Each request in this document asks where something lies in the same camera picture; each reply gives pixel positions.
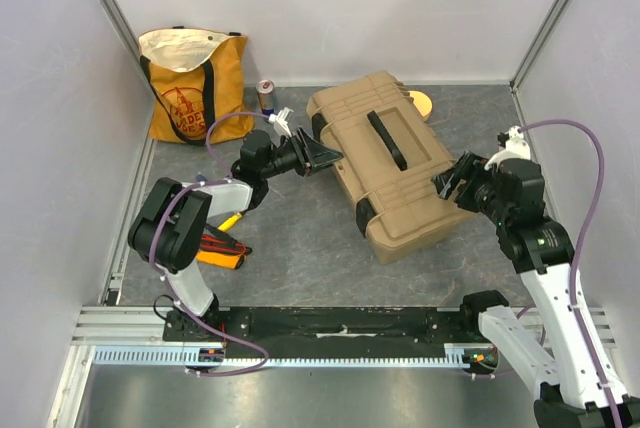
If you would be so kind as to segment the tan plastic tool box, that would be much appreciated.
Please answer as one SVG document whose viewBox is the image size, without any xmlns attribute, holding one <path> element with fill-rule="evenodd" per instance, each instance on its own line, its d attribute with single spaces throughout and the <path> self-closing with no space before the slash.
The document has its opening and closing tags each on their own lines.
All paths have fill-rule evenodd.
<svg viewBox="0 0 640 428">
<path fill-rule="evenodd" d="M 435 244 L 471 218 L 437 195 L 431 179 L 454 159 L 390 73 L 320 90 L 306 112 L 314 138 L 343 155 L 334 173 L 380 263 Z"/>
</svg>

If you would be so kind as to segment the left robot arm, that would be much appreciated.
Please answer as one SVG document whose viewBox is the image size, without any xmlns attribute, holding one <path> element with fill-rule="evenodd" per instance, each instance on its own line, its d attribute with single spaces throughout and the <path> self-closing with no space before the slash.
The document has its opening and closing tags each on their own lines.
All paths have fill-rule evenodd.
<svg viewBox="0 0 640 428">
<path fill-rule="evenodd" d="M 289 171 L 308 177 L 343 159 L 304 129 L 278 144 L 263 130 L 247 135 L 231 176 L 184 184 L 161 178 L 153 186 L 128 233 L 128 244 L 165 283 L 174 309 L 196 339 L 220 336 L 219 301 L 206 284 L 196 255 L 211 217 L 252 210 L 266 197 L 268 180 Z"/>
</svg>

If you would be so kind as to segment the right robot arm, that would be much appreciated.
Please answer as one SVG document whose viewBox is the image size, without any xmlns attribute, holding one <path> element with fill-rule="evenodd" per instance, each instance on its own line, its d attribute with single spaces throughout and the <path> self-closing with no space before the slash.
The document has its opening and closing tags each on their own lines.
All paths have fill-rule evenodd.
<svg viewBox="0 0 640 428">
<path fill-rule="evenodd" d="M 467 152 L 433 176 L 437 195 L 485 215 L 542 320 L 544 348 L 489 290 L 464 297 L 458 329 L 497 347 L 533 397 L 540 427 L 636 427 L 639 400 L 617 376 L 573 272 L 577 257 L 565 228 L 546 213 L 540 166 L 518 155 L 486 159 Z"/>
</svg>

